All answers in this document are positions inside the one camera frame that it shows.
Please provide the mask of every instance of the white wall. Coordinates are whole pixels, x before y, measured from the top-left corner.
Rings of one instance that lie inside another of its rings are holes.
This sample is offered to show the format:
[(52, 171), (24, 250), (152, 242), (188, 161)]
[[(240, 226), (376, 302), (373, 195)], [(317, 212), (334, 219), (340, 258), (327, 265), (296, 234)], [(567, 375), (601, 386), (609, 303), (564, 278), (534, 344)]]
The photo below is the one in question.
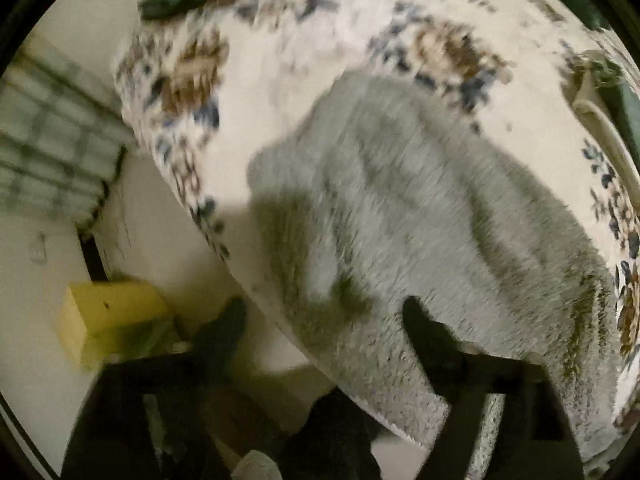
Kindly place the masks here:
[(139, 0), (57, 0), (37, 33), (111, 85), (111, 60), (138, 22)]
[[(39, 233), (44, 264), (30, 259)], [(93, 376), (68, 361), (54, 320), (67, 284), (88, 279), (73, 224), (0, 214), (0, 391), (56, 471)]]

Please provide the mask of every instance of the yellow box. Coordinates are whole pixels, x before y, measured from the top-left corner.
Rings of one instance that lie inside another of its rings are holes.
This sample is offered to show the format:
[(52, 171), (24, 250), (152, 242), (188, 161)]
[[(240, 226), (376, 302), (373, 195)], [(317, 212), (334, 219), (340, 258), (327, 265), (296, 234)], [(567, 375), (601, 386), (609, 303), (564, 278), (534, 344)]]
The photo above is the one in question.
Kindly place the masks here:
[(95, 369), (111, 354), (125, 359), (149, 354), (173, 331), (173, 321), (149, 283), (73, 283), (56, 329), (71, 359)]

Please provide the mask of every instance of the floral pattern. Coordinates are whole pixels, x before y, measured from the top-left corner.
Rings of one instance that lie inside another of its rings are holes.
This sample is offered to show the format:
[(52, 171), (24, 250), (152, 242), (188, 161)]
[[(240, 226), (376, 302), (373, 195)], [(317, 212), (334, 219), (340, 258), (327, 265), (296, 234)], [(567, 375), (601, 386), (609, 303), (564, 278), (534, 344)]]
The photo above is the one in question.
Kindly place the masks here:
[(564, 22), (565, 18), (546, 0), (527, 0), (534, 4), (552, 22)]
[(200, 176), (195, 164), (195, 156), (187, 141), (181, 138), (177, 150), (172, 151), (171, 172), (175, 179), (175, 186), (180, 202), (185, 205), (189, 199), (200, 194)]
[(331, 11), (337, 7), (333, 0), (240, 0), (236, 13), (251, 26), (267, 23), (270, 29), (276, 29), (285, 14), (302, 22), (318, 10)]
[(207, 196), (199, 200), (195, 206), (189, 206), (189, 211), (193, 222), (204, 233), (209, 246), (216, 251), (222, 260), (228, 260), (229, 249), (220, 239), (225, 224), (216, 215), (216, 201)]
[(220, 37), (219, 30), (191, 38), (180, 52), (172, 76), (162, 83), (160, 97), (165, 115), (193, 113), (219, 121), (218, 113), (207, 114), (205, 110), (210, 110), (216, 101), (214, 91), (222, 82), (221, 68), (228, 55), (228, 41)]
[(600, 147), (585, 139), (582, 156), (589, 161), (591, 173), (600, 177), (602, 186), (599, 190), (590, 190), (593, 215), (597, 222), (607, 223), (624, 256), (614, 270), (614, 284), (618, 297), (620, 354), (627, 357), (626, 363), (629, 364), (640, 348), (637, 343), (640, 328), (640, 222), (625, 187)]
[[(369, 48), (373, 63), (411, 77), (467, 115), (489, 102), (488, 89), (496, 80), (512, 79), (509, 63), (474, 38), (471, 27), (438, 20), (423, 6), (403, 0)], [(472, 128), (479, 130), (478, 123)]]

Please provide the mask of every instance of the checkered curtain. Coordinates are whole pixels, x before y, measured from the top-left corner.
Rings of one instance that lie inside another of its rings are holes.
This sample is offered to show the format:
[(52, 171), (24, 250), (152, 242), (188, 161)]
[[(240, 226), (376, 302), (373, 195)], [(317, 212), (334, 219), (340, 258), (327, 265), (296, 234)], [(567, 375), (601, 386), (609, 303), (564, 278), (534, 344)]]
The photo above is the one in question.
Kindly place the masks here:
[(0, 207), (89, 224), (135, 145), (119, 109), (110, 88), (30, 37), (0, 81)]

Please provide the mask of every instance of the gray fuzzy blanket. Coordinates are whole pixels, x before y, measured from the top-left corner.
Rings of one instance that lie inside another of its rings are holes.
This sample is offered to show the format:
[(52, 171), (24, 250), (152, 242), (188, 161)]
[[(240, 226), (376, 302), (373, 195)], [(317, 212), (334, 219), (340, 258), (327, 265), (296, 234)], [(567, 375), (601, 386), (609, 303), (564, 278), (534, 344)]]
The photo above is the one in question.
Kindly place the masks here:
[[(252, 207), (306, 352), (364, 408), (431, 447), (446, 403), (402, 331), (422, 298), (460, 340), (542, 356), (586, 460), (616, 435), (612, 278), (535, 176), (407, 82), (347, 73), (259, 153)], [(487, 403), (472, 472), (491, 454)]]

